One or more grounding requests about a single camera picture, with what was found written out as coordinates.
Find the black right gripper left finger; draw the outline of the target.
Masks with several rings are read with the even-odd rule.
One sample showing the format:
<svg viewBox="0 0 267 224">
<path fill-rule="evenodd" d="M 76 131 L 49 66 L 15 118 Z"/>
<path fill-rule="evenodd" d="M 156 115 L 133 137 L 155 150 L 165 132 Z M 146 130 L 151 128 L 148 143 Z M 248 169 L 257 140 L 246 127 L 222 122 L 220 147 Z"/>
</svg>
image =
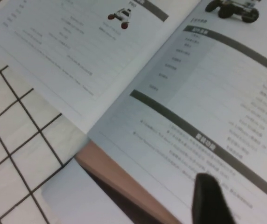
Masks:
<svg viewBox="0 0 267 224">
<path fill-rule="evenodd" d="M 207 173 L 196 175 L 191 214 L 194 224 L 235 223 L 219 183 Z"/>
</svg>

